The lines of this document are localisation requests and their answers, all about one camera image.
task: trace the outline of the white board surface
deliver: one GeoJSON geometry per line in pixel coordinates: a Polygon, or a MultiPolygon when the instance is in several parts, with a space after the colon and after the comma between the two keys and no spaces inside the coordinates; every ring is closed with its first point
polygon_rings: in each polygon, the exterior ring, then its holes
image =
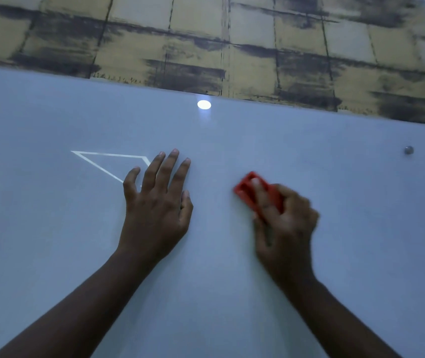
{"type": "Polygon", "coordinates": [[[221,98],[201,111],[197,98],[0,69],[0,347],[106,261],[118,180],[176,147],[192,159],[189,232],[94,357],[325,357],[254,256],[232,193],[251,170],[321,213],[319,279],[403,356],[425,357],[425,126],[221,98]]]}

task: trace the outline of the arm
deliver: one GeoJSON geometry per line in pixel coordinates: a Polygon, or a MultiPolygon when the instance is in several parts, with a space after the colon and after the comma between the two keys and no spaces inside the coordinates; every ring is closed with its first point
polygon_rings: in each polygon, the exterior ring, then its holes
{"type": "Polygon", "coordinates": [[[264,223],[254,216],[256,253],[270,276],[330,358],[400,358],[315,278],[311,236],[319,214],[297,192],[281,185],[276,187],[284,197],[282,215],[260,183],[255,183],[259,206],[272,231],[268,243],[264,223]]]}
{"type": "Polygon", "coordinates": [[[192,204],[182,193],[190,160],[173,177],[179,152],[161,152],[136,191],[139,167],[125,178],[126,217],[117,250],[84,283],[0,349],[0,358],[90,357],[141,282],[188,230],[192,204]]]}

